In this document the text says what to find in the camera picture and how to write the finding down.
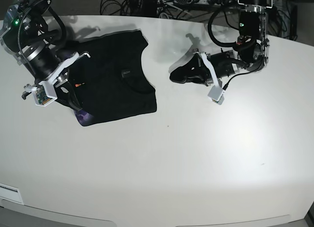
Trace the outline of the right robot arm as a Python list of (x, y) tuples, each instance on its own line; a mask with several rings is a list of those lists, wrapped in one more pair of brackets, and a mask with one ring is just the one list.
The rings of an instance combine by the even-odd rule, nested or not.
[(32, 95), (37, 106), (56, 101), (74, 111), (81, 110), (74, 87), (69, 81), (70, 66), (88, 52), (57, 55), (50, 47), (62, 47), (67, 30), (51, 7), (52, 0), (15, 0), (8, 7), (0, 30), (0, 44), (19, 65), (34, 77), (34, 84), (24, 86), (22, 99)]

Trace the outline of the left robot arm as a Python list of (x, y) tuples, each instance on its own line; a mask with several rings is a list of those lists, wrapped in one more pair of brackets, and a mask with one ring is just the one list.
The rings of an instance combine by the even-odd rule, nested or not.
[[(258, 72), (268, 64), (269, 39), (267, 36), (268, 12), (273, 0), (208, 0), (210, 6), (218, 5), (208, 21), (208, 34), (221, 52), (201, 57), (195, 51), (192, 59), (170, 73), (174, 83), (196, 83), (209, 86), (214, 79), (233, 79), (238, 70), (247, 74)], [(239, 36), (234, 42), (221, 42), (216, 39), (212, 23), (219, 13), (234, 8), (239, 11)]]

